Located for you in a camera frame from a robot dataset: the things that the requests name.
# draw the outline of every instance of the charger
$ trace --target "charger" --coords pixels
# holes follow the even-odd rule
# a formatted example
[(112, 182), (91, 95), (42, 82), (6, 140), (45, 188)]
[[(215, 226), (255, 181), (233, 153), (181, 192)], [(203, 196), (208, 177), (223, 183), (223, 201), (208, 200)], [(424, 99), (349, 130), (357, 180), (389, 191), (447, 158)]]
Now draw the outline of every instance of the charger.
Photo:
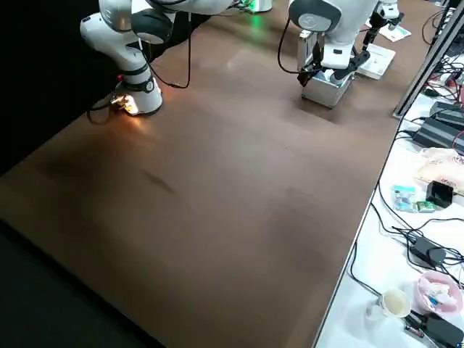
[(420, 236), (417, 237), (415, 243), (410, 247), (410, 251), (432, 267), (441, 265), (444, 262), (444, 258), (447, 256), (447, 253), (438, 245)]

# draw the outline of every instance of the paper cup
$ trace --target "paper cup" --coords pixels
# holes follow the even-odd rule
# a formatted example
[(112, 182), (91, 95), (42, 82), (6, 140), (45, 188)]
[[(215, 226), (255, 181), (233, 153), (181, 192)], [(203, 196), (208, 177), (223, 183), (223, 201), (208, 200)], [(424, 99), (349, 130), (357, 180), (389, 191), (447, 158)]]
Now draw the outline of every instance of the paper cup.
[(379, 296), (375, 302), (368, 306), (366, 316), (369, 320), (405, 318), (410, 312), (411, 301), (407, 295), (399, 289), (392, 289)]

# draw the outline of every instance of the wooden tabletop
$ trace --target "wooden tabletop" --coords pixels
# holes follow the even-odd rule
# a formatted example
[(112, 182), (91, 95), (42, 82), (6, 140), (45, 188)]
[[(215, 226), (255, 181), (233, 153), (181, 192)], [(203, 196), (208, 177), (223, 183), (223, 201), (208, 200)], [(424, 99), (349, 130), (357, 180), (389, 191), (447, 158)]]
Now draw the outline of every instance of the wooden tabletop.
[[(438, 11), (401, 1), (393, 65), (328, 110), (278, 69), (286, 6), (211, 19), (154, 117), (81, 117), (0, 178), (0, 218), (169, 348), (312, 342)], [(181, 82), (186, 45), (156, 68)]]

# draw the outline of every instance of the white table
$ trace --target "white table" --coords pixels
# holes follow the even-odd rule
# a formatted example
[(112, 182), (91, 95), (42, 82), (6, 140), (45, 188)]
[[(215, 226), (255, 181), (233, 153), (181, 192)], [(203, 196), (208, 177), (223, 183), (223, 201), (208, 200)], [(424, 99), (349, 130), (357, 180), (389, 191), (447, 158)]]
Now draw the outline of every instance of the white table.
[[(418, 125), (406, 120), (427, 117), (434, 102), (434, 99), (420, 95), (405, 120), (402, 121), (400, 128), (418, 129)], [(390, 188), (393, 184), (414, 185), (416, 197), (421, 199), (423, 195), (422, 198), (425, 198), (426, 184), (413, 178), (421, 163), (417, 155), (420, 149), (405, 139), (394, 142), (380, 180), (382, 194), (390, 207), (392, 207)], [(372, 203), (380, 212), (387, 228), (392, 225), (401, 226), (381, 202), (378, 191), (373, 193)], [(400, 213), (400, 216), (413, 227), (420, 226), (431, 218), (463, 218), (464, 197), (455, 196), (450, 207), (433, 214), (405, 212)], [(446, 247), (453, 247), (464, 254), (464, 223), (459, 221), (432, 222), (422, 231), (428, 238)], [(413, 282), (419, 278), (421, 273), (408, 264), (406, 248), (399, 242), (405, 240), (401, 237), (396, 240), (392, 236), (382, 230), (377, 215), (368, 205), (358, 230), (354, 274), (379, 292), (399, 287), (413, 299)], [(424, 346), (423, 343), (408, 336), (404, 331), (404, 323), (400, 320), (383, 320), (381, 323), (374, 324), (365, 320), (365, 309), (376, 297), (348, 274), (352, 255), (351, 250), (313, 348), (434, 347), (433, 344)], [(458, 266), (448, 268), (448, 270), (456, 278), (459, 277)], [(446, 319), (464, 330), (464, 314)]]

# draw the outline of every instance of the red wire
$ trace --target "red wire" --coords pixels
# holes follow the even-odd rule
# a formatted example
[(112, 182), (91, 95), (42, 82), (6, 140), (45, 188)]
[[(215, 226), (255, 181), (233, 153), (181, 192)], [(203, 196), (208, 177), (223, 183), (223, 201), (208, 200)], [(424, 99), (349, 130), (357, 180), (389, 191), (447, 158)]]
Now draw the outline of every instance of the red wire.
[(453, 149), (455, 148), (456, 140), (457, 140), (460, 136), (462, 136), (463, 134), (464, 134), (464, 130), (460, 131), (460, 132), (455, 136), (455, 138), (452, 140), (452, 145), (451, 145), (451, 147), (452, 147)]

